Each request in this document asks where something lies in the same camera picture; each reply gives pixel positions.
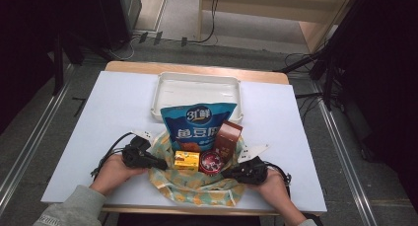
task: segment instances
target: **cardboard box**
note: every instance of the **cardboard box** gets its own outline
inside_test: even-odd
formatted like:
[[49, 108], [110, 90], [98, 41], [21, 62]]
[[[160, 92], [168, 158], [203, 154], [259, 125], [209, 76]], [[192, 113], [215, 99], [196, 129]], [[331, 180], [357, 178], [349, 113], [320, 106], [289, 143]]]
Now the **cardboard box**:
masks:
[[216, 134], [213, 151], [221, 156], [224, 164], [228, 163], [228, 161], [230, 161], [233, 157], [237, 149], [237, 142], [240, 139], [242, 130], [242, 126], [224, 120], [221, 128]]
[[177, 170], [199, 170], [200, 154], [188, 151], [175, 151], [174, 168]]

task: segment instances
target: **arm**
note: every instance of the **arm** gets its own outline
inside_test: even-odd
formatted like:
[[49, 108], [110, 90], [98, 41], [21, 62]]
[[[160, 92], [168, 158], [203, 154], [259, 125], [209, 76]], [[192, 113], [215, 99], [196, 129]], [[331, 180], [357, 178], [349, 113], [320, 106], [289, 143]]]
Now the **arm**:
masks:
[[260, 186], [249, 188], [258, 191], [261, 196], [283, 216], [287, 226], [314, 226], [314, 222], [299, 211], [287, 194], [285, 184], [279, 172], [268, 170], [267, 179]]
[[132, 176], [145, 172], [147, 169], [127, 168], [120, 155], [112, 155], [89, 188], [77, 186], [65, 202], [47, 207], [34, 226], [101, 225], [98, 217], [105, 197]]

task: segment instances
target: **hand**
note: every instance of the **hand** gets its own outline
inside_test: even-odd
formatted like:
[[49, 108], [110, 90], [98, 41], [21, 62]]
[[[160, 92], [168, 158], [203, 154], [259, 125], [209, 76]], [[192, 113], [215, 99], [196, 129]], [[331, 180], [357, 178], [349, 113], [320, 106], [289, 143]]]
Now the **hand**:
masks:
[[113, 154], [104, 162], [101, 171], [90, 185], [90, 188], [102, 195], [109, 195], [132, 176], [141, 175], [147, 171], [148, 169], [128, 168], [123, 163], [121, 155]]
[[268, 169], [267, 179], [262, 185], [247, 187], [258, 191], [283, 216], [286, 225], [299, 225], [307, 219], [290, 200], [279, 172]]

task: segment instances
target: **table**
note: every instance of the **table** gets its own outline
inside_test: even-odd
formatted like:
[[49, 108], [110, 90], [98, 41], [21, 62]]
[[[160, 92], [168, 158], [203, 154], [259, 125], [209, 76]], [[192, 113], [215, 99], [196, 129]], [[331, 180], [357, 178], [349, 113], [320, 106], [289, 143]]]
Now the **table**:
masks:
[[[198, 35], [202, 10], [211, 11], [213, 0], [200, 0]], [[349, 10], [353, 0], [219, 0], [217, 11], [299, 21], [308, 49], [314, 53]]]
[[[110, 62], [99, 76], [41, 201], [62, 202], [76, 185], [88, 186], [92, 182], [90, 172], [122, 134], [132, 129], [142, 129], [157, 135], [166, 129], [150, 112], [157, 74], [164, 71], [235, 76], [240, 79], [244, 109], [241, 125], [244, 127], [242, 135], [245, 144], [267, 143], [271, 146], [260, 158], [292, 174], [292, 199], [300, 210], [315, 214], [326, 211], [293, 89], [287, 85], [286, 75], [231, 68], [118, 61]], [[272, 108], [270, 115], [259, 112], [266, 107]], [[271, 120], [274, 119], [279, 122], [273, 126]], [[129, 140], [121, 141], [120, 146]], [[249, 189], [235, 207], [177, 204], [164, 198], [149, 183], [147, 175], [134, 177], [118, 188], [107, 199], [104, 210], [211, 215], [277, 214], [257, 192]]]

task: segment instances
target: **white table surface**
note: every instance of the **white table surface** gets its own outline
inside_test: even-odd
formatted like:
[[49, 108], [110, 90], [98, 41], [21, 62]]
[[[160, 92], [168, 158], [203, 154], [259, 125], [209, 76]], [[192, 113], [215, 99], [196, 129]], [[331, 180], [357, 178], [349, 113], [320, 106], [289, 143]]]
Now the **white table surface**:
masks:
[[[165, 131], [164, 124], [154, 119], [150, 112], [157, 80], [157, 75], [101, 73], [41, 201], [63, 202], [76, 185], [89, 186], [93, 181], [90, 172], [124, 133], [139, 129], [157, 136]], [[292, 175], [291, 196], [301, 211], [326, 212], [292, 86], [241, 81], [241, 95], [245, 144], [270, 146], [260, 158]], [[125, 138], [118, 146], [123, 147], [132, 137]], [[163, 197], [149, 182], [147, 174], [134, 177], [118, 188], [106, 205], [185, 210], [196, 207], [179, 205]], [[201, 208], [210, 210], [214, 207]], [[245, 191], [234, 209], [274, 212], [257, 192], [250, 189]]]

